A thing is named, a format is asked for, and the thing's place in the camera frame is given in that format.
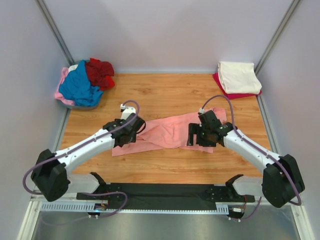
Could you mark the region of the salmon pink t-shirt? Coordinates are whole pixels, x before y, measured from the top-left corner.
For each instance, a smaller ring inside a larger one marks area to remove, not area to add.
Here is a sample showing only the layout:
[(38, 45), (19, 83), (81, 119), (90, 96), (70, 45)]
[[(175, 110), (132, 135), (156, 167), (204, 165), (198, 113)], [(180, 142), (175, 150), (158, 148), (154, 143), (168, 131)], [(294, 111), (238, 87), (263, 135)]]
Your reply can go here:
[(113, 148), (112, 156), (178, 148), (212, 154), (212, 147), (187, 146), (190, 123), (200, 123), (197, 112), (147, 121), (145, 129), (136, 136), (136, 141)]

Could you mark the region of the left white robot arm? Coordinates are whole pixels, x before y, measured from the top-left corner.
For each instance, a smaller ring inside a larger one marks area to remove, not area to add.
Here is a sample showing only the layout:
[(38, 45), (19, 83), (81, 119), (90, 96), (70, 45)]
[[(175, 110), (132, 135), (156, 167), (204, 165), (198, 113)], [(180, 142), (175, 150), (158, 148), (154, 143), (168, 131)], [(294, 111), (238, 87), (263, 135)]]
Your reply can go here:
[(106, 123), (94, 135), (73, 146), (57, 152), (42, 151), (31, 179), (48, 202), (66, 194), (77, 194), (78, 199), (90, 196), (99, 201), (108, 190), (102, 177), (95, 172), (84, 175), (73, 171), (102, 152), (134, 143), (137, 134), (145, 127), (146, 122), (135, 113), (124, 113), (121, 118)]

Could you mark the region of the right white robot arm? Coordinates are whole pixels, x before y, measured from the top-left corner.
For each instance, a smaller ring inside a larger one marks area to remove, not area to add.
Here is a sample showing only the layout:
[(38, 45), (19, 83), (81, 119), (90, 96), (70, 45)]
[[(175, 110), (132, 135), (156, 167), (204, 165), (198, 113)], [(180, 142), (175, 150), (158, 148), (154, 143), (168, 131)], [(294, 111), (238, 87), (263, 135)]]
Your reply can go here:
[(221, 145), (242, 156), (262, 173), (262, 177), (235, 177), (225, 189), (225, 196), (229, 201), (236, 202), (242, 196), (250, 195), (264, 197), (276, 208), (287, 203), (296, 206), (302, 204), (300, 194), (305, 190), (305, 185), (295, 158), (289, 154), (281, 156), (267, 150), (230, 122), (214, 127), (190, 123), (187, 145)]

